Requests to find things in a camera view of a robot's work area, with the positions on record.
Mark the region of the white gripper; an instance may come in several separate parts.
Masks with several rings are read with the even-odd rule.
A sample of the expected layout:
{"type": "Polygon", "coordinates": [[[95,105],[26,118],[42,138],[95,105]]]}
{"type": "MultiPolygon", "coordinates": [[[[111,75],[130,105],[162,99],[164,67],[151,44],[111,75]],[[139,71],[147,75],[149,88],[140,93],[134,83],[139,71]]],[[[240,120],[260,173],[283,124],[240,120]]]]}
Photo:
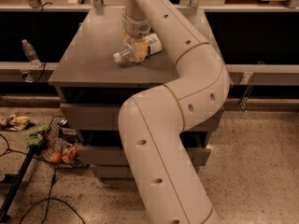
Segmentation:
{"type": "Polygon", "coordinates": [[[122,33],[123,44],[133,45],[135,62],[141,63],[148,53],[148,41],[141,36],[146,36],[150,33],[149,22],[147,20],[134,20],[123,11],[122,26],[124,29],[122,33]]]}

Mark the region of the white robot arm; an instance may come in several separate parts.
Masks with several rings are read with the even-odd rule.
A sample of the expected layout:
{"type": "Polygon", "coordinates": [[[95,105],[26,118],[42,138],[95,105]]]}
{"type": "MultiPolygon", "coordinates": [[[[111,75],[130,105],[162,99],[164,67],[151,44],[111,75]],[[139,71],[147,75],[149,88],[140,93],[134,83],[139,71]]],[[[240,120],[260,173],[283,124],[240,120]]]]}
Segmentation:
{"type": "Polygon", "coordinates": [[[135,0],[178,71],[121,106],[119,132],[151,224],[221,224],[180,134],[224,104],[230,75],[216,49],[169,0],[135,0]]]}

